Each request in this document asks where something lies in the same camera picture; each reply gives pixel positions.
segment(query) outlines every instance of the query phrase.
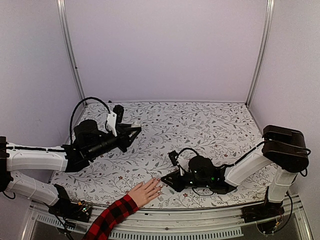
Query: white wall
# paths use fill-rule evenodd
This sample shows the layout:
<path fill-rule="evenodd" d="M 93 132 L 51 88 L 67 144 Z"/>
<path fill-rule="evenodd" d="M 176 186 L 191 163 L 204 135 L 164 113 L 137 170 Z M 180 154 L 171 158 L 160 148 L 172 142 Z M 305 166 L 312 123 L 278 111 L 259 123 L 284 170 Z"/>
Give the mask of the white wall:
<path fill-rule="evenodd" d="M 315 239 L 320 239 L 320 1 L 276 1 L 261 75 L 251 105 L 258 125 L 304 133 L 307 178 L 298 192 Z"/>
<path fill-rule="evenodd" d="M 54 0 L 0 1 L 0 136 L 61 145 L 79 101 Z M 47 172 L 33 172 L 38 179 Z M 21 238 L 30 201 L 0 194 L 0 239 Z"/>
<path fill-rule="evenodd" d="M 245 102 L 266 0 L 65 1 L 87 96 Z"/>

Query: finger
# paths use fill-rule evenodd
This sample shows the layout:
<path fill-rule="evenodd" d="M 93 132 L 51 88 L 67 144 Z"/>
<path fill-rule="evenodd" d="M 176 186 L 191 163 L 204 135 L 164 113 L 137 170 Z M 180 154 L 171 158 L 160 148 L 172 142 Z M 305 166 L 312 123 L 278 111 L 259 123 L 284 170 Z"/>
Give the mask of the finger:
<path fill-rule="evenodd" d="M 157 193 L 153 194 L 152 196 L 150 196 L 150 197 L 148 198 L 148 201 L 150 202 L 151 200 L 159 197 L 160 195 L 161 195 L 161 192 L 157 192 Z"/>
<path fill-rule="evenodd" d="M 162 187 L 163 187 L 163 186 L 158 186 L 158 187 L 156 187 L 156 188 L 153 189 L 152 191 L 148 192 L 148 193 L 146 194 L 146 196 L 147 196 L 147 197 L 150 197 L 150 196 L 154 195 L 155 193 L 157 193 L 158 191 L 160 191 L 160 190 L 162 189 Z"/>
<path fill-rule="evenodd" d="M 157 180 L 155 180 L 150 186 L 148 186 L 145 190 L 146 192 L 150 192 L 152 191 L 156 186 L 157 184 L 160 182 L 160 178 L 158 178 Z"/>
<path fill-rule="evenodd" d="M 153 182 L 155 178 L 151 178 L 150 181 L 148 181 L 145 185 L 143 185 L 143 189 L 147 189 Z"/>
<path fill-rule="evenodd" d="M 137 189 L 141 188 L 142 185 L 143 185 L 143 182 L 140 182 L 138 185 L 136 185 L 134 188 L 132 188 L 132 190 L 137 190 Z"/>

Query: leaf pattern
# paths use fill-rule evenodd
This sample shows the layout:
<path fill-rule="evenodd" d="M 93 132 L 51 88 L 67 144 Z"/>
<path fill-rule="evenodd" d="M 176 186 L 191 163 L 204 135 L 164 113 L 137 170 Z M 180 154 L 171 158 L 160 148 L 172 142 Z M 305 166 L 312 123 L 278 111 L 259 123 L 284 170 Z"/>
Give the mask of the leaf pattern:
<path fill-rule="evenodd" d="M 151 177 L 162 177 L 176 168 L 168 157 L 189 147 L 212 159 L 214 165 L 234 163 L 261 138 L 247 107 L 240 103 L 124 102 L 123 123 L 140 123 L 142 132 L 127 152 L 105 153 L 76 173 L 56 172 L 52 183 L 65 187 L 73 200 L 109 205 L 132 187 Z M 89 104 L 82 120 L 94 119 L 104 131 L 107 112 Z M 184 152 L 184 158 L 192 152 Z M 190 188 L 180 193 L 165 185 L 162 195 L 147 209 L 215 208 L 261 201 L 276 172 L 269 165 L 248 177 L 226 195 L 198 196 Z M 197 189 L 202 195 L 208 189 Z"/>

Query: red plaid sleeve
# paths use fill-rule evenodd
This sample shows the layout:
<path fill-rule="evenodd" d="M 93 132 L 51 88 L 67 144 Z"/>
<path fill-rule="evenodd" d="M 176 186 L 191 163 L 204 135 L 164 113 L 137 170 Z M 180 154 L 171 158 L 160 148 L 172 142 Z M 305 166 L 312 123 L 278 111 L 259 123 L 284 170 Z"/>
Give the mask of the red plaid sleeve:
<path fill-rule="evenodd" d="M 82 240 L 107 240 L 113 227 L 136 211 L 138 206 L 135 201 L 129 195 L 125 195 L 97 217 Z"/>

